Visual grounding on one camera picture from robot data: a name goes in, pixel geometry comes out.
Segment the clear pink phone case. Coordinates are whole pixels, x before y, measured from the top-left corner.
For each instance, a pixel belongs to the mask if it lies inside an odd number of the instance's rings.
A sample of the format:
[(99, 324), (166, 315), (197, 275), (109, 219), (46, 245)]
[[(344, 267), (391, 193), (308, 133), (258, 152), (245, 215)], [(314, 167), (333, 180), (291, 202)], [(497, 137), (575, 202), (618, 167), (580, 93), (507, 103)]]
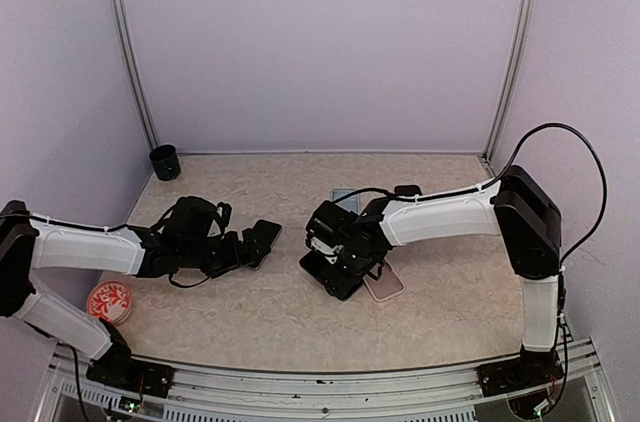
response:
[(376, 303), (387, 302), (406, 290), (406, 285), (401, 280), (393, 266), (387, 264), (378, 279), (367, 275), (364, 285)]

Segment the large black smartphone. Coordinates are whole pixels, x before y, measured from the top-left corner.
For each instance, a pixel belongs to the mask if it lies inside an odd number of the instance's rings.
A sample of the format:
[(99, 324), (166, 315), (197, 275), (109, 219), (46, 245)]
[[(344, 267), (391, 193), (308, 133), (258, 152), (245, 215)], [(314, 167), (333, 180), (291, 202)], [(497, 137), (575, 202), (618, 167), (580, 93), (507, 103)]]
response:
[(394, 194), (399, 197), (414, 197), (422, 194), (421, 188), (415, 184), (397, 185)]

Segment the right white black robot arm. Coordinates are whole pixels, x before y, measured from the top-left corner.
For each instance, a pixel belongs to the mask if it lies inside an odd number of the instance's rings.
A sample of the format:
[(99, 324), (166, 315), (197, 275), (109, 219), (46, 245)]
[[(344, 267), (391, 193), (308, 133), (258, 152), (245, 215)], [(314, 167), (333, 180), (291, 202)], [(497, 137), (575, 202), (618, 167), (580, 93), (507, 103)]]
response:
[(561, 214), (521, 167), (451, 193), (423, 195), (401, 186), (356, 214), (325, 200), (306, 225), (308, 253), (301, 267), (333, 297), (345, 301), (365, 277), (382, 274), (395, 247), (431, 239), (494, 235), (502, 238), (523, 290), (520, 354), (498, 372), (523, 386), (559, 378), (556, 344), (561, 312)]

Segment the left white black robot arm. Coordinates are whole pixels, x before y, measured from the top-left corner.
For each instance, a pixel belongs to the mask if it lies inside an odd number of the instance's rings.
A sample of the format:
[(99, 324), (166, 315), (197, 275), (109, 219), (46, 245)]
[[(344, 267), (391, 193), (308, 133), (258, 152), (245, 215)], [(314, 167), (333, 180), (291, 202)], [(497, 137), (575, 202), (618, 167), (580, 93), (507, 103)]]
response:
[(118, 386), (133, 385), (140, 366), (114, 325), (78, 310), (38, 283), (33, 271), (72, 268), (173, 278), (182, 269), (196, 269), (214, 279), (241, 266), (257, 268), (281, 227), (259, 220), (242, 232), (231, 231), (231, 213), (227, 203), (188, 196), (149, 227), (93, 227), (38, 216), (23, 202), (11, 201), (1, 212), (1, 314), (84, 353)]

